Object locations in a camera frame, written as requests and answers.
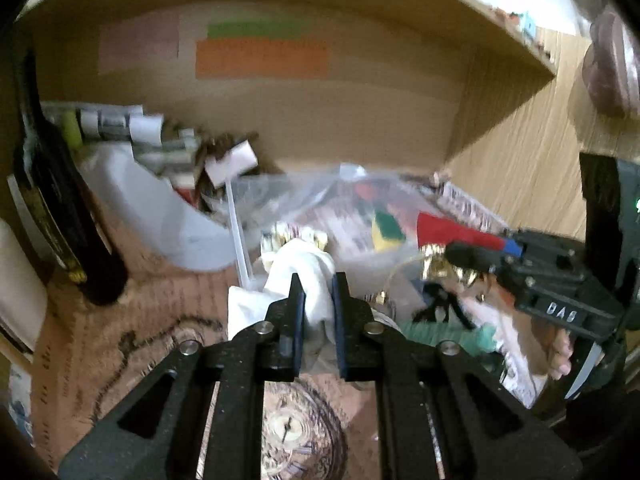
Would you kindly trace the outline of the red felt pouch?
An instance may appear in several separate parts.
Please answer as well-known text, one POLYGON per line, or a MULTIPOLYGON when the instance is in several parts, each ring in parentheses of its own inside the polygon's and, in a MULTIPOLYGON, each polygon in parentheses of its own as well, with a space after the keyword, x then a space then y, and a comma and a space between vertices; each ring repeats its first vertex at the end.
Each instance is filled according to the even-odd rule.
POLYGON ((500 236, 480 232, 447 218, 420 212, 416 220, 416 237, 420 247, 437 244, 448 245, 461 242, 492 250, 506 248, 506 240, 500 236))

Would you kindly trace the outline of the green striped cloth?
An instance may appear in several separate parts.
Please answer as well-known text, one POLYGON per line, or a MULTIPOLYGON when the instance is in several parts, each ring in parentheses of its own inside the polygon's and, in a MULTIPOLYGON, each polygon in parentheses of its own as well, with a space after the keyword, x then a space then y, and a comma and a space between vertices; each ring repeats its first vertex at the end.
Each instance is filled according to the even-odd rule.
POLYGON ((430 347, 437 347, 444 341, 455 342, 470 356, 492 353, 498 347, 496 329, 487 323, 470 330, 450 323, 402 323, 400 330, 407 339, 430 347))

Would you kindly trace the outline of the yellow green sponge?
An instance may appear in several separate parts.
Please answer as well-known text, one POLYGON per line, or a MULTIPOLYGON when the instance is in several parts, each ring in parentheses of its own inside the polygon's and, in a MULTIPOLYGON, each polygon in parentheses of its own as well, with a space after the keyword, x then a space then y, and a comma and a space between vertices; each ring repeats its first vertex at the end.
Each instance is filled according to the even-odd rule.
POLYGON ((396 218, 386 211, 377 210, 374 213, 371 237, 377 252, 386 252, 405 243, 406 236, 396 218))

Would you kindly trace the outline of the clear plastic storage box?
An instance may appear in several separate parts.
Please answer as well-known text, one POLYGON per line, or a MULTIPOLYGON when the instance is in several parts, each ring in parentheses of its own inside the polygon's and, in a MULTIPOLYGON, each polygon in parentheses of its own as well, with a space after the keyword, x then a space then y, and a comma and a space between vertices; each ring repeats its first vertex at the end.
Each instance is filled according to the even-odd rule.
POLYGON ((418 254, 416 220, 420 212, 441 217, 437 196, 419 183, 392 172, 368 171, 343 165, 328 171, 295 174, 260 174, 238 177, 226 184, 229 226, 242 287, 264 287, 267 257, 260 242, 277 226, 297 234, 320 233, 324 250, 338 272, 347 274, 356 296, 373 296, 390 287, 387 281, 396 268, 418 254), (377 252, 371 226, 375 211, 392 214, 406 241, 377 252))

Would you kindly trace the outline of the vintage newspaper print mat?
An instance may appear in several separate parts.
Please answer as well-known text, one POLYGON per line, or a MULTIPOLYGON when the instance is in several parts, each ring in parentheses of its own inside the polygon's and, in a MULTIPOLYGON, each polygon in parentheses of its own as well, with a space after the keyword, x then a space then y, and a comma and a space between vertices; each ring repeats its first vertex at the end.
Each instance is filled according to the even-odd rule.
MULTIPOLYGON (((30 400, 35 448, 51 469, 178 344, 226 339, 228 289, 238 281, 232 266, 213 273, 172 266, 103 200, 94 204, 125 259, 129 282, 117 304, 97 307, 63 272, 50 278, 30 400)), ((306 448, 291 453, 265 444, 262 478, 378 478, 372 385, 346 384, 334 373, 268 382, 264 414, 277 408, 290 408, 309 438, 306 448)))

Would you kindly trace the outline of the beige thermos jug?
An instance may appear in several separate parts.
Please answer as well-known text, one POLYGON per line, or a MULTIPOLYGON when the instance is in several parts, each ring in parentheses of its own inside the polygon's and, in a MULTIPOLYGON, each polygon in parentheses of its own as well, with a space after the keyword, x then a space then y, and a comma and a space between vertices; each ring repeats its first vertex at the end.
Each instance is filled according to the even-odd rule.
POLYGON ((1 323, 34 351, 47 314, 47 291, 10 226, 1 220, 1 323))

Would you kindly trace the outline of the pink tied curtain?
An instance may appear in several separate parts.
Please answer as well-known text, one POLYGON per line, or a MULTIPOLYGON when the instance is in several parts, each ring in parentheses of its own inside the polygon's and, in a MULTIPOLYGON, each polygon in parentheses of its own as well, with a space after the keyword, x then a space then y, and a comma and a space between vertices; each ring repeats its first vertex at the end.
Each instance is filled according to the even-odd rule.
POLYGON ((639 40, 608 4, 590 27, 582 81, 605 116, 639 119, 639 40))

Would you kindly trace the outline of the white plastic sheet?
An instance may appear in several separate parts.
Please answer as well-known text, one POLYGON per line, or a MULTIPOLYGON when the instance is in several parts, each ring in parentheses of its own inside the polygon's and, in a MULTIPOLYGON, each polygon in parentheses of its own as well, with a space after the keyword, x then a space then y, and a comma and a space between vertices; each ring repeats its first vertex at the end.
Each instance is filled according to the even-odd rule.
POLYGON ((174 266, 215 272, 235 263, 230 231, 139 165, 129 144, 92 144, 78 169, 96 197, 174 266))

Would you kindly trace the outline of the small white cardboard box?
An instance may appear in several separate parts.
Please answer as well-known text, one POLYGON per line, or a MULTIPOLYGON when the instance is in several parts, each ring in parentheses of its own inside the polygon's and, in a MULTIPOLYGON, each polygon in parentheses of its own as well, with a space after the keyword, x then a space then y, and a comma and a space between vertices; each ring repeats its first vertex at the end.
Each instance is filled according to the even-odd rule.
POLYGON ((228 181, 257 167, 258 158, 248 141, 236 144, 221 159, 207 157, 204 164, 204 170, 214 188, 221 188, 228 181))

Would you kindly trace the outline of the dark wine bottle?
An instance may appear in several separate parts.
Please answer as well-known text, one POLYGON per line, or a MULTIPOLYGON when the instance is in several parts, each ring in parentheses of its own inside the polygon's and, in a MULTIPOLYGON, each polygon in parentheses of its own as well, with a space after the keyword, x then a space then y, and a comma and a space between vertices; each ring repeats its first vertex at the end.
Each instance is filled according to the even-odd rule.
POLYGON ((16 28, 12 66, 20 118, 14 176, 32 220, 60 268, 96 306, 114 304, 128 271, 102 229, 63 133, 43 114, 32 35, 16 28))

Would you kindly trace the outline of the orange sticky note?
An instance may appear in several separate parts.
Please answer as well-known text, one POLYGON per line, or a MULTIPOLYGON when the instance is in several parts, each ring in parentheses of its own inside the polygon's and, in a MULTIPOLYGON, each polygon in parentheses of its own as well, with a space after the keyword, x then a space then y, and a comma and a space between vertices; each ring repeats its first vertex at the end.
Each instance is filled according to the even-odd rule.
POLYGON ((323 41, 266 37, 198 40, 195 77, 323 79, 331 49, 323 41))

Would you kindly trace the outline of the rolled newspaper stack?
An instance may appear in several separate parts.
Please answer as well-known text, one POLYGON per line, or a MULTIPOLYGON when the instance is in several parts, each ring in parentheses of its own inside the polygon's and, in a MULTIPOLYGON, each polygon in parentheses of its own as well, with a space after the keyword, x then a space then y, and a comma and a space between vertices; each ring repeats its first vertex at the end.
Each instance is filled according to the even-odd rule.
POLYGON ((42 109, 74 154, 99 142, 126 144, 138 164, 175 188, 193 190, 198 183, 202 136, 193 128, 141 105, 49 101, 42 109))

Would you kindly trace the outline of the green sticky note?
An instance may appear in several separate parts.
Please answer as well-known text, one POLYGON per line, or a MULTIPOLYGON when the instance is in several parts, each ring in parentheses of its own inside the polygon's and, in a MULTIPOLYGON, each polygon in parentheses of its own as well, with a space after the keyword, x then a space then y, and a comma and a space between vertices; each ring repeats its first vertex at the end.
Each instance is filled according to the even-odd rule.
POLYGON ((208 39, 224 38, 269 38, 296 39, 306 34, 307 26, 302 21, 290 18, 267 18, 263 20, 239 20, 209 23, 208 39))

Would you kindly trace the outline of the pink sticky note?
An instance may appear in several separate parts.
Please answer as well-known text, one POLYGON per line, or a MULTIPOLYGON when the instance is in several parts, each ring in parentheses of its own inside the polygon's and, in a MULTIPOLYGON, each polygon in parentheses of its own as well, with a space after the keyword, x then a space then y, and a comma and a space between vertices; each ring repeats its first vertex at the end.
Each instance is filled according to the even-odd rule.
POLYGON ((128 70, 146 61, 178 58, 180 15, 152 11, 100 27, 98 74, 128 70))

